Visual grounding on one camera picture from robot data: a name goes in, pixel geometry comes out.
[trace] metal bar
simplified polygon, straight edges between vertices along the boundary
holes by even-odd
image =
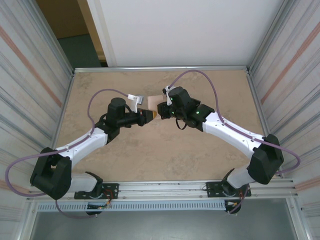
[[[60,133],[60,130],[61,130],[62,123],[64,121],[64,117],[65,117],[68,101],[69,101],[69,98],[70,98],[71,89],[72,89],[72,86],[74,85],[74,81],[75,81],[75,76],[73,75],[73,77],[72,77],[72,79],[70,81],[69,87],[68,87],[68,89],[66,91],[66,96],[65,96],[65,99],[64,99],[64,102],[63,102],[63,106],[62,106],[62,109],[61,109],[59,122],[58,122],[58,125],[56,127],[56,131],[55,131],[54,137],[53,137],[53,139],[51,141],[51,144],[50,144],[50,147],[52,149],[55,149],[56,146],[57,146],[59,133]]]
[[[269,49],[274,37],[279,32],[280,28],[282,27],[288,13],[292,9],[292,6],[297,3],[297,0],[284,0],[275,15],[275,18],[268,29],[259,49],[257,50],[250,66],[249,72],[254,74],[257,67],[260,65],[261,60],[264,58],[267,50]]]
[[[64,50],[60,46],[60,43],[58,42],[58,39],[56,38],[54,32],[52,31],[51,27],[49,26],[45,16],[43,15],[41,9],[39,8],[38,4],[35,0],[23,0],[23,2],[26,4],[26,6],[30,5],[32,7],[33,13],[35,14],[33,17],[36,18],[36,22],[39,23],[38,26],[40,29],[42,29],[44,32],[47,33],[47,36],[44,34],[44,37],[46,38],[46,42],[51,47],[53,54],[56,54],[54,49],[58,49],[58,54],[62,56],[62,59],[64,61],[64,65],[66,66],[65,70],[66,72],[72,74],[73,67],[71,66],[71,63],[69,62]]]
[[[34,228],[34,224],[36,221],[37,216],[37,209],[38,209],[38,203],[37,202],[27,202],[26,203],[27,208],[27,217],[23,221],[23,228],[21,231],[21,235],[19,238],[16,238],[18,240],[29,240],[31,238],[31,233]]]
[[[253,102],[254,102],[254,105],[255,105],[255,109],[256,109],[256,111],[258,113],[258,117],[260,119],[260,123],[261,123],[261,126],[262,126],[263,133],[264,133],[265,136],[267,136],[270,133],[270,129],[268,127],[267,119],[265,117],[264,111],[262,110],[262,104],[261,104],[261,101],[258,98],[258,94],[257,94],[256,88],[255,88],[252,76],[249,73],[247,73],[246,74],[246,79],[248,80],[248,84],[249,84],[249,87],[250,87],[250,90],[251,90],[251,94],[252,94],[252,97],[253,97]]]
[[[92,205],[104,206],[105,201]],[[124,211],[185,211],[185,210],[222,210],[225,211],[224,200],[191,200],[191,201],[112,201],[110,205],[101,209],[88,209],[88,202],[60,202],[59,207],[64,212],[124,212]],[[57,212],[55,202],[41,202],[38,212]]]
[[[288,211],[298,240],[312,240],[311,231],[302,210],[299,208],[297,199],[287,198]]]
[[[91,67],[76,68],[77,73],[110,73],[110,72],[152,72],[152,71],[186,71],[197,69],[201,71],[213,70],[246,70],[245,65],[214,65],[214,66],[135,66],[135,67]]]
[[[119,193],[117,201],[191,201],[208,200],[207,192],[203,189],[206,182],[220,182],[220,180],[202,180],[202,181],[148,181],[148,182],[118,182]],[[248,199],[269,199],[269,198],[296,198],[298,197],[294,183],[291,179],[275,178],[268,185],[251,183],[250,189],[252,196]],[[38,193],[36,188],[31,192]],[[238,199],[237,197],[219,197],[210,198],[214,200]],[[59,202],[101,202],[99,199],[75,200],[74,193],[68,192],[59,199]],[[37,198],[28,198],[28,201],[52,202],[49,196],[40,196]]]

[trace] white wall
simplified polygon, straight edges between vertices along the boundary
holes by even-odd
[[[283,0],[87,0],[111,67],[248,65]]]

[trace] cable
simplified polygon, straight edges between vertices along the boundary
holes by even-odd
[[[72,144],[71,146],[69,146],[69,150],[74,148],[75,146],[79,145],[79,144],[82,144],[85,140],[87,140],[90,135],[94,132],[95,130],[95,121],[94,119],[90,116],[90,107],[91,107],[91,103],[93,101],[93,99],[101,92],[104,92],[104,91],[113,91],[113,92],[116,92],[116,93],[119,93],[125,97],[128,97],[128,94],[125,94],[119,90],[116,90],[116,89],[112,89],[112,88],[106,88],[106,89],[101,89],[99,91],[97,91],[90,99],[89,101],[89,104],[88,104],[88,107],[87,107],[87,116],[88,118],[91,120],[91,123],[92,123],[92,127],[91,127],[91,131],[90,131],[90,134],[87,135],[85,138],[81,139],[80,141]],[[17,189],[15,189],[13,187],[13,185],[11,184],[10,180],[9,180],[9,171],[10,169],[16,165],[17,163],[20,163],[22,161],[25,161],[25,160],[28,160],[28,159],[35,159],[35,158],[39,158],[39,157],[44,157],[44,156],[50,156],[50,155],[55,155],[55,154],[59,154],[59,153],[62,153],[62,152],[65,152],[67,151],[68,149],[65,148],[65,149],[61,149],[61,150],[57,150],[57,151],[52,151],[52,152],[46,152],[46,153],[40,153],[40,154],[35,154],[35,155],[31,155],[31,156],[25,156],[25,157],[22,157],[22,158],[19,158],[15,161],[13,161],[12,163],[10,163],[8,165],[8,167],[6,168],[5,170],[5,174],[4,174],[4,178],[5,178],[5,182],[7,184],[7,186],[9,187],[9,189],[14,192],[15,194],[18,194],[22,197],[27,197],[27,198],[30,198],[30,197],[39,197],[39,196],[44,196],[46,195],[45,193],[37,193],[37,194],[27,194],[27,193],[23,193],[23,192],[20,192],[18,191]]]
[[[238,209],[241,206],[241,204],[245,200],[245,197],[247,196],[248,190],[249,190],[249,184],[246,185],[245,193],[244,193],[243,197],[241,198],[240,202],[234,207],[234,209],[232,209],[231,211],[228,212],[229,214],[232,214],[236,209]]]
[[[185,75],[185,74],[187,74],[187,73],[190,73],[190,72],[200,73],[200,74],[202,74],[203,76],[205,76],[205,78],[209,81],[209,83],[210,83],[210,85],[211,85],[211,87],[212,87],[212,90],[213,90],[213,92],[214,92],[216,112],[217,112],[217,114],[218,114],[218,116],[219,116],[220,121],[221,121],[224,125],[226,125],[226,126],[227,126],[228,128],[230,128],[230,129],[232,129],[232,130],[235,131],[236,133],[241,134],[242,136],[245,136],[246,138],[249,138],[249,139],[254,140],[254,141],[258,142],[258,143],[261,143],[261,144],[264,144],[264,145],[268,145],[268,146],[273,147],[273,148],[276,148],[276,149],[280,149],[280,150],[282,150],[282,151],[285,151],[285,152],[293,155],[293,156],[296,158],[296,164],[295,164],[294,166],[289,167],[289,168],[287,168],[287,169],[285,169],[285,170],[282,170],[282,171],[277,171],[275,174],[287,173],[287,172],[289,172],[289,171],[292,171],[292,170],[296,169],[296,168],[300,165],[301,159],[300,159],[300,157],[299,157],[295,152],[293,152],[293,151],[291,151],[291,150],[289,150],[289,149],[287,149],[287,148],[285,148],[285,147],[282,147],[282,146],[273,144],[273,143],[269,143],[269,142],[266,142],[266,141],[263,141],[263,140],[260,140],[260,139],[257,139],[257,138],[252,138],[252,136],[250,136],[250,135],[248,135],[248,134],[246,134],[246,133],[244,133],[244,132],[236,129],[235,127],[233,127],[233,126],[229,125],[227,122],[225,122],[224,119],[223,119],[223,117],[221,116],[221,113],[220,113],[220,110],[219,110],[218,95],[217,95],[217,91],[216,91],[216,89],[215,89],[215,86],[214,86],[213,82],[211,81],[211,79],[208,77],[208,75],[205,74],[203,71],[195,70],[195,69],[191,69],[191,70],[185,71],[185,72],[181,73],[181,74],[171,83],[171,85],[169,86],[169,88],[171,88],[183,75]]]
[[[67,218],[70,219],[90,219],[95,217],[96,215],[88,215],[88,216],[75,216],[75,215],[70,215],[68,213],[65,213],[64,211],[61,210],[61,208],[58,206],[58,200],[55,200],[55,207],[58,209],[59,213],[62,215],[66,216]]]
[[[176,124],[176,126],[178,127],[178,129],[180,129],[180,130],[185,130],[186,127],[187,127],[187,123],[185,123],[184,126],[183,126],[183,128],[181,128],[181,127],[179,126],[179,123],[178,123],[178,118],[175,119],[175,124]]]
[[[103,192],[104,192],[105,196],[109,199],[109,204],[111,205],[111,200],[114,199],[114,194],[113,194],[113,192],[112,192],[110,189],[104,189]]]

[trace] orange stripe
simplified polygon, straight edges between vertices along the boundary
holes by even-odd
[[[297,61],[297,59],[304,53],[304,51],[309,47],[309,45],[312,43],[312,41],[315,39],[315,37],[320,32],[320,22],[315,26],[315,28],[312,30],[312,32],[309,34],[309,36],[304,40],[301,47],[298,49],[298,51],[295,53],[293,58],[290,60],[290,62],[287,64],[287,66],[282,70],[280,75],[276,78],[274,83],[271,85],[269,90],[266,92],[266,94],[261,99],[261,103],[264,104],[267,97],[271,94],[271,92],[275,89],[275,87],[279,84],[279,82],[284,78],[284,76],[288,73],[290,68],[293,66],[293,64]]]
[[[5,30],[0,26],[0,36],[6,42],[6,44],[12,49],[12,51],[17,55],[17,57],[21,60],[21,62],[26,66],[26,68],[32,73],[35,79],[41,84],[41,86],[46,90],[46,92],[53,98],[55,103],[61,107],[62,103],[59,98],[54,94],[54,92],[48,87],[45,81],[41,78],[36,69],[31,65],[28,59],[23,55],[23,53],[19,50],[16,44],[12,41],[9,35],[5,32]]]
[[[26,189],[26,188],[24,188],[24,187],[22,187],[22,186],[19,186],[19,185],[16,185],[16,184],[12,184],[12,186],[13,186],[16,190],[18,190],[19,192],[22,192],[22,193],[24,193],[24,194],[28,194],[28,193],[29,193],[29,190]],[[4,190],[9,190],[9,191],[11,191],[10,188],[8,187],[8,185],[6,184],[6,182],[3,181],[3,180],[0,180],[0,189],[4,189]]]
[[[320,176],[297,184],[295,186],[295,189],[298,192],[301,192],[301,191],[304,191],[304,190],[307,190],[307,189],[310,189],[310,188],[313,188],[313,187],[316,187],[316,186],[320,186]]]

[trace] metal frame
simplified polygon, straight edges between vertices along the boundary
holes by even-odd
[[[57,146],[58,137],[59,137],[59,134],[60,134],[62,122],[63,122],[64,117],[65,117],[65,113],[66,113],[67,105],[68,105],[68,102],[69,102],[71,89],[72,89],[72,87],[74,85],[74,81],[75,81],[75,74],[73,74],[73,77],[72,77],[72,79],[70,81],[70,84],[69,84],[69,87],[67,89],[67,92],[66,92],[66,95],[65,95],[65,100],[64,100],[63,105],[62,105],[62,109],[61,109],[61,114],[60,114],[60,118],[59,118],[59,121],[58,121],[58,125],[56,127],[55,135],[52,138],[52,141],[51,141],[51,144],[50,144],[51,145],[50,147],[53,148],[53,149],[55,149],[56,146]]]
[[[275,15],[274,20],[272,21],[271,26],[269,27],[267,33],[264,36],[264,39],[257,50],[254,58],[249,66],[249,73],[254,73],[259,66],[262,58],[269,49],[274,37],[279,32],[280,28],[283,26],[285,19],[291,10],[291,8],[298,2],[298,0],[283,0],[279,11]]]
[[[75,73],[92,73],[92,72],[138,72],[138,71],[185,71],[189,69],[197,69],[203,71],[212,70],[245,70],[247,74],[248,84],[252,93],[252,97],[258,112],[258,116],[261,120],[261,125],[265,134],[269,133],[268,125],[265,120],[262,107],[259,104],[255,87],[253,85],[252,77],[248,73],[247,68],[244,66],[179,66],[179,67],[112,67],[112,68],[76,68]],[[66,111],[68,99],[74,82],[74,77],[70,83],[66,100],[64,102],[61,119],[59,120],[58,129],[52,146],[55,147],[58,139],[58,135],[61,129],[62,120]],[[175,201],[180,203],[181,201],[196,201],[197,203],[204,203],[204,201],[219,201],[226,199],[236,198],[208,198],[207,193],[202,190],[206,185],[206,182],[212,182],[212,180],[198,180],[198,181],[153,181],[153,182],[118,182],[119,195],[118,199],[113,201],[120,205],[126,205],[129,203],[143,203],[146,201],[155,202],[168,202]],[[275,178],[268,185],[261,185],[259,183],[251,183],[252,196],[246,199],[274,199],[285,198],[288,203],[288,209],[292,218],[294,228],[299,240],[310,239],[310,233],[308,233],[308,226],[306,220],[299,212],[296,198],[298,194],[296,192],[292,179],[289,178]],[[31,188],[32,193],[36,193],[36,188]],[[75,203],[88,203],[88,202],[100,202],[101,200],[75,200],[73,193],[67,193],[63,198],[59,200],[59,203],[65,205],[74,205]],[[26,219],[22,227],[20,238],[27,240],[31,236],[33,225],[38,212],[39,205],[52,204],[53,199],[48,196],[28,198],[26,203]]]
[[[220,182],[221,180],[193,180],[193,181],[124,181],[119,184],[118,199],[114,202],[127,201],[193,201],[193,200],[236,200],[238,197],[215,197],[209,198],[203,190],[206,182]],[[297,198],[294,182],[290,178],[274,178],[268,185],[257,182],[250,183],[252,196],[247,199],[285,199]],[[40,191],[32,187],[31,193]],[[100,199],[76,200],[74,192],[65,194],[59,202],[101,202]],[[37,198],[28,198],[27,202],[52,202],[53,199],[47,195]]]
[[[208,65],[208,66],[134,66],[134,67],[88,67],[76,68],[74,73],[113,73],[113,72],[155,72],[155,71],[186,71],[197,69],[213,70],[247,70],[245,65]]]
[[[268,127],[267,121],[266,121],[266,117],[264,115],[264,112],[262,110],[262,105],[261,102],[258,98],[257,95],[257,91],[256,88],[254,86],[253,83],[253,77],[251,72],[247,72],[246,78],[248,80],[248,84],[252,93],[252,97],[253,97],[253,101],[255,104],[255,108],[257,110],[260,122],[261,122],[261,126],[262,126],[262,130],[264,135],[268,135],[270,133],[270,129]],[[299,209],[299,204],[297,202],[297,199],[293,199],[291,197],[286,198],[286,203],[288,206],[288,211],[290,213],[291,219],[292,219],[292,223],[296,232],[296,235],[298,237],[299,240],[312,240],[312,235],[311,235],[311,231],[310,228],[307,224],[307,220],[305,218],[305,216],[303,215],[303,213],[300,211]]]

